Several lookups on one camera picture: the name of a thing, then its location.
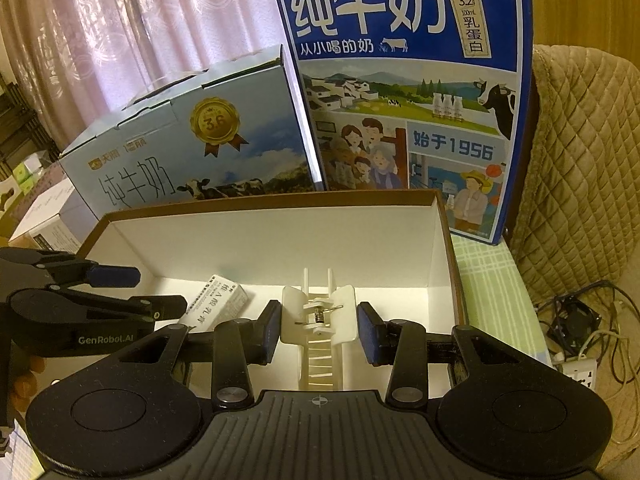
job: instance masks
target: house illustration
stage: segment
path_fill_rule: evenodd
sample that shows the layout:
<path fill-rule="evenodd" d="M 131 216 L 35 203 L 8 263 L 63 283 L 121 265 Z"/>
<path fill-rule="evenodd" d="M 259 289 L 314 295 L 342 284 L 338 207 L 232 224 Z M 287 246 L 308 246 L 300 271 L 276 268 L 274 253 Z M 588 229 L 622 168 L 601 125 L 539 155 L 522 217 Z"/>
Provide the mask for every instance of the house illustration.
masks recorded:
<path fill-rule="evenodd" d="M 358 101 L 378 98 L 378 92 L 372 91 L 369 83 L 356 78 L 305 79 L 305 87 L 312 110 L 349 108 Z"/>

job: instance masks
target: power strip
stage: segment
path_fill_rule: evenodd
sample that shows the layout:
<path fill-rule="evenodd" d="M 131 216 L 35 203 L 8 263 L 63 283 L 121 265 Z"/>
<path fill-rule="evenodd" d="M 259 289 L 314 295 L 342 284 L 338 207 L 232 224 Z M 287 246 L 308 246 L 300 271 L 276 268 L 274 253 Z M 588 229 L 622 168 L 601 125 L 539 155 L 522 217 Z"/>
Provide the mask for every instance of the power strip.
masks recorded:
<path fill-rule="evenodd" d="M 596 389 L 596 359 L 584 358 L 564 362 L 558 365 L 558 370 L 574 381 L 586 386 L 590 390 Z"/>

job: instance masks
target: family illustration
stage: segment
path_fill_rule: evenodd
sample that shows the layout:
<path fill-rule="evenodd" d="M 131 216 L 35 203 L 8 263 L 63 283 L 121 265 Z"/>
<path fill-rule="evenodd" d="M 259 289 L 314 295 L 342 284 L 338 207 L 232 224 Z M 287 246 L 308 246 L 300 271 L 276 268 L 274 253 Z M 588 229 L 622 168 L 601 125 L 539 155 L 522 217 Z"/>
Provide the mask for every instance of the family illustration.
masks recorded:
<path fill-rule="evenodd" d="M 382 123 L 374 118 L 362 120 L 362 128 L 347 124 L 340 137 L 329 142 L 323 153 L 325 169 L 335 189 L 400 189 L 395 139 L 385 137 Z"/>
<path fill-rule="evenodd" d="M 476 232 L 480 230 L 484 213 L 489 205 L 487 195 L 494 183 L 476 170 L 460 173 L 460 176 L 466 181 L 466 187 L 455 196 L 449 195 L 447 209 L 453 211 L 454 229 L 467 233 Z"/>

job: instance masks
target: light blue milk box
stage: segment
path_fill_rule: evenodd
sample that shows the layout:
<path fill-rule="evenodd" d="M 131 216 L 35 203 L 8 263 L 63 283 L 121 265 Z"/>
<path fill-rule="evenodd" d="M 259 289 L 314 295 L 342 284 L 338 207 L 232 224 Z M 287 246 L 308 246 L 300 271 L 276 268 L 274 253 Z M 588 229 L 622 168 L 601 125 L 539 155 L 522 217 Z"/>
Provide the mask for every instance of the light blue milk box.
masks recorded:
<path fill-rule="evenodd" d="M 282 54 L 278 45 L 218 63 L 100 118 L 63 152 L 63 169 L 98 218 L 158 203 L 314 190 L 318 161 L 301 133 Z"/>

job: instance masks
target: blue milk box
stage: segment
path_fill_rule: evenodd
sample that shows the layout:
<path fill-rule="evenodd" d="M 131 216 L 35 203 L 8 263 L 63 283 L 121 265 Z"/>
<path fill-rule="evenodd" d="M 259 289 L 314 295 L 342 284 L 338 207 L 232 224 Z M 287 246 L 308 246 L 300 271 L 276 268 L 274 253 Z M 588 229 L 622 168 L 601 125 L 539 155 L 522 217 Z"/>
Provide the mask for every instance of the blue milk box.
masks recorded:
<path fill-rule="evenodd" d="M 61 164 L 98 218 L 157 203 L 314 190 L 318 167 L 312 141 L 301 134 L 281 45 L 216 64 L 100 118 Z"/>
<path fill-rule="evenodd" d="M 529 96 L 531 0 L 278 0 L 329 189 L 431 187 L 498 243 Z"/>

